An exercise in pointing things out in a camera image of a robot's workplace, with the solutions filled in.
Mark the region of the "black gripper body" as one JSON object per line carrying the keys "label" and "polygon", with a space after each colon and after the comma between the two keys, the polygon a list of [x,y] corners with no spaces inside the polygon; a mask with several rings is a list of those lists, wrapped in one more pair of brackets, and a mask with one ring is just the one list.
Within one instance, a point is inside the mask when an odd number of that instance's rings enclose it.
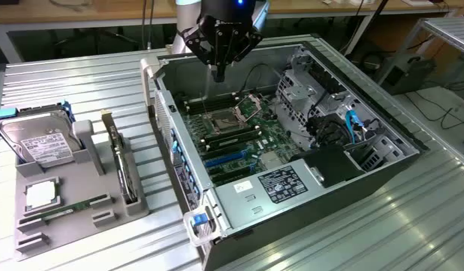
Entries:
{"label": "black gripper body", "polygon": [[201,30],[209,30],[221,23],[239,25],[252,29],[252,16],[256,0],[209,0],[201,1],[199,25]]}

